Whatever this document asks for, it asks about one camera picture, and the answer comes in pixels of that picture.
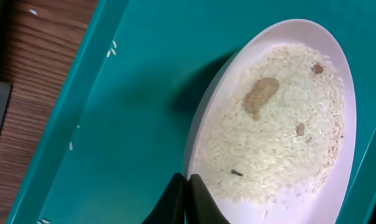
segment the rice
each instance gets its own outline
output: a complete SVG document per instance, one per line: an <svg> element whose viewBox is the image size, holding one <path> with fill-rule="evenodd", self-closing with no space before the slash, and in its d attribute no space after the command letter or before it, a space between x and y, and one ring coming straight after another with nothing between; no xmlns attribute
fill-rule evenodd
<svg viewBox="0 0 376 224"><path fill-rule="evenodd" d="M316 64L322 73L314 73ZM280 87L255 120L244 97L265 77ZM236 79L238 88L213 103L204 120L193 169L211 194L233 202L267 203L282 188L309 181L316 195L344 130L343 83L329 57L303 44L276 45ZM301 123L305 131L297 135Z"/></svg>

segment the black speck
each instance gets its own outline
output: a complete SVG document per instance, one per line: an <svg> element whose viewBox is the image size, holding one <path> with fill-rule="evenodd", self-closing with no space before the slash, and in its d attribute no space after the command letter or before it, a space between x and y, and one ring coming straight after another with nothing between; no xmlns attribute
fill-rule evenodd
<svg viewBox="0 0 376 224"><path fill-rule="evenodd" d="M239 177L242 177L242 176L243 176L243 174L239 173L239 172L236 171L236 170L231 170L231 172L232 172L232 174L236 174L236 175L238 175Z"/></svg>

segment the wood grain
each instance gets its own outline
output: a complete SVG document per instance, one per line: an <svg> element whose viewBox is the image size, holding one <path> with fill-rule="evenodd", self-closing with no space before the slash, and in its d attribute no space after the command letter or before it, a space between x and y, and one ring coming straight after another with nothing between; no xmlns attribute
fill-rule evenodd
<svg viewBox="0 0 376 224"><path fill-rule="evenodd" d="M0 223L7 219L96 5L97 0L18 0L4 6L0 80L12 91L0 133Z"/></svg>

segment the oval bowl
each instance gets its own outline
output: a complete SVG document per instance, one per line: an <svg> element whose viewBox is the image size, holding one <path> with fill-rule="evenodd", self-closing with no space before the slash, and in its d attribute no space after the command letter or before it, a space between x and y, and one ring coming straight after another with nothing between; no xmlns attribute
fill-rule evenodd
<svg viewBox="0 0 376 224"><path fill-rule="evenodd" d="M329 173L327 183L317 197L303 195L300 201L289 202L286 206L278 204L252 205L247 202L232 203L231 199L221 199L213 195L218 208L231 223L335 223L347 190L356 136L356 103L354 84L347 59L337 40L321 25L304 19L290 19L278 22L255 36L242 50L234 54L218 71L206 93L203 95L193 119L186 142L183 174L200 174L193 166L196 144L203 122L211 107L225 99L236 88L236 74L249 67L271 46L283 43L300 42L322 55L330 56L344 84L344 141L339 157Z"/></svg>

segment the teal tray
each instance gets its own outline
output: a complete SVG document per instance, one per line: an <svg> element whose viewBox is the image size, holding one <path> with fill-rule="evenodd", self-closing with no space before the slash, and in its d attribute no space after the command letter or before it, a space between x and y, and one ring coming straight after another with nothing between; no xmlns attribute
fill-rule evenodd
<svg viewBox="0 0 376 224"><path fill-rule="evenodd" d="M346 53L358 119L348 195L364 181L376 189L376 168L364 169L376 162L376 147L362 162L376 128L376 0L102 0L7 223L140 223L182 170L213 75L260 31L291 18L321 24ZM117 55L107 58L113 40ZM359 199L366 210L346 197L341 223L347 212L362 217L355 223L368 218L374 195Z"/></svg>

